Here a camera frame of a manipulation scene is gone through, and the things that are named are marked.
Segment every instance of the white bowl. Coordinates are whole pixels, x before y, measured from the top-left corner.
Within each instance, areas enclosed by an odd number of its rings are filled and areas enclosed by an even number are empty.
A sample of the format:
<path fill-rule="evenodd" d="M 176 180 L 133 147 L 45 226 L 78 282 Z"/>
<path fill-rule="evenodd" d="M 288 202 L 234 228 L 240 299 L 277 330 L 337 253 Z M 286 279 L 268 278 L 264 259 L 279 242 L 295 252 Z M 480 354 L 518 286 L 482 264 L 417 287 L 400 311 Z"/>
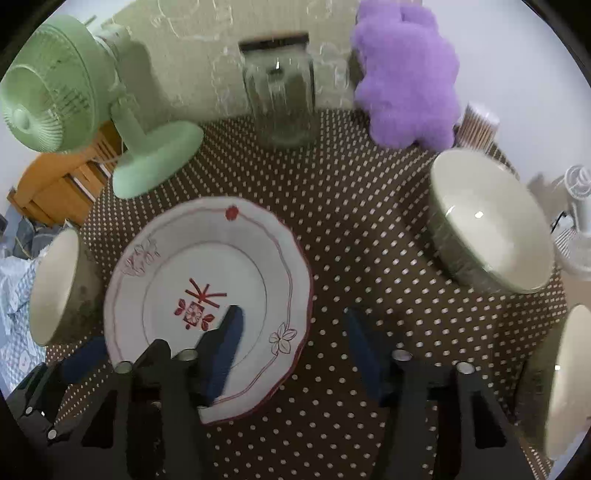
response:
<path fill-rule="evenodd" d="M 528 440 L 558 459 L 591 420 L 591 312 L 574 306 L 525 364 L 515 415 Z"/>
<path fill-rule="evenodd" d="M 532 293 L 550 279 L 550 228 L 530 191 L 482 153 L 455 148 L 431 166 L 429 228 L 441 259 L 480 291 Z"/>
<path fill-rule="evenodd" d="M 41 345 L 80 340 L 102 320 L 102 282 L 96 264 L 73 229 L 64 230 L 37 267 L 30 324 Z"/>

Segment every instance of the orange chair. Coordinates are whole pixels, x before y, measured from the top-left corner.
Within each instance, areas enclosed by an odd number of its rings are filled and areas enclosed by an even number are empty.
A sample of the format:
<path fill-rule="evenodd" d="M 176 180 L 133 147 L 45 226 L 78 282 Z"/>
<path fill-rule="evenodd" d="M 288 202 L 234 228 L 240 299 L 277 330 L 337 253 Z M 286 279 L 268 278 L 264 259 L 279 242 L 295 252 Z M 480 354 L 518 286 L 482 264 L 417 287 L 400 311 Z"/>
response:
<path fill-rule="evenodd" d="M 31 220 L 54 225 L 68 219 L 82 225 L 121 152 L 121 138 L 113 123 L 107 122 L 80 152 L 40 154 L 7 199 Z"/>

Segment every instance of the tablecloth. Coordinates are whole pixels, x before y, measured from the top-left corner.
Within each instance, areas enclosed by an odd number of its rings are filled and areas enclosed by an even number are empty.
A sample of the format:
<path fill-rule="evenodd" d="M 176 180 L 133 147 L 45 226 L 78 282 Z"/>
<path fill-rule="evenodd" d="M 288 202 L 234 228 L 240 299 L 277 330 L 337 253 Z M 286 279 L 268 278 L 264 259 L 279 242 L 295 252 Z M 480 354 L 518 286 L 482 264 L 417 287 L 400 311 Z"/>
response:
<path fill-rule="evenodd" d="M 532 295 L 485 295 L 446 276 L 426 227 L 428 170 L 436 153 L 376 146 L 360 112 L 323 110 L 309 147 L 265 150 L 249 117 L 203 126 L 194 159 L 132 200 L 111 185 L 82 229 L 105 287 L 124 248 L 155 216 L 201 196 L 238 195 L 274 212 L 296 234 L 311 265 L 314 303 L 307 346 L 291 376 L 250 416 L 207 428 L 220 478 L 364 478 L 372 471 L 387 412 L 370 400 L 350 358 L 343 309 L 364 305 L 399 348 L 436 364 L 472 362 L 504 406 L 521 367 L 567 313 L 560 276 Z M 507 164 L 493 147 L 490 155 Z M 94 332 L 100 331 L 100 325 Z M 54 346 L 49 361 L 77 345 Z M 107 363 L 71 386 L 59 420 L 86 408 L 111 373 Z M 436 406 L 426 411 L 432 445 Z M 529 449 L 538 478 L 548 463 Z"/>

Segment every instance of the table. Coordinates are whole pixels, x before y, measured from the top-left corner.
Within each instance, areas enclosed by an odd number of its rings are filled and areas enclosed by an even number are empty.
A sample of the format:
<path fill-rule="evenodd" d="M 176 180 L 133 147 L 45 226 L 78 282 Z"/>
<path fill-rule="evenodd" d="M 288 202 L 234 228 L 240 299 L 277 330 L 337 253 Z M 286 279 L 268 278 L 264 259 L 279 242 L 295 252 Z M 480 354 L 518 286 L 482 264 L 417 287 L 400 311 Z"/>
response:
<path fill-rule="evenodd" d="M 293 229 L 310 262 L 309 341 L 291 378 L 248 417 L 208 427 L 220 478 L 364 478 L 380 447 L 386 411 L 363 390 L 349 358 L 343 309 L 364 305 L 398 348 L 435 363 L 473 362 L 507 407 L 524 360 L 567 313 L 557 271 L 533 295 L 482 295 L 447 278 L 426 228 L 428 170 L 436 153 L 377 147 L 359 112 L 320 112 L 309 148 L 261 148 L 248 117 L 204 126 L 195 158 L 148 194 L 120 200 L 107 187 L 83 229 L 108 284 L 124 248 L 155 216 L 180 202 L 240 195 Z M 507 164 L 493 147 L 491 156 Z M 95 326 L 94 332 L 101 329 Z M 77 345 L 48 349 L 56 361 Z M 111 373 L 108 364 L 71 386 L 59 420 L 83 411 Z M 426 412 L 434 460 L 436 412 Z M 524 443 L 540 478 L 548 463 Z"/>

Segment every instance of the fan base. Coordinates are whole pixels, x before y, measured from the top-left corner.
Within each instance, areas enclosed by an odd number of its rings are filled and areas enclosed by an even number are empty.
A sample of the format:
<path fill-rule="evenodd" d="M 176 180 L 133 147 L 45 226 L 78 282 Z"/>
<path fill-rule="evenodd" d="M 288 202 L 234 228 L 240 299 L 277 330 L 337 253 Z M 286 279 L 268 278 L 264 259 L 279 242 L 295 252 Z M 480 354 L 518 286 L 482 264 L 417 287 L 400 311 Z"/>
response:
<path fill-rule="evenodd" d="M 182 168 L 201 146 L 203 130 L 191 122 L 170 122 L 146 135 L 140 154 L 126 152 L 113 173 L 113 192 L 120 199 L 137 197 Z"/>

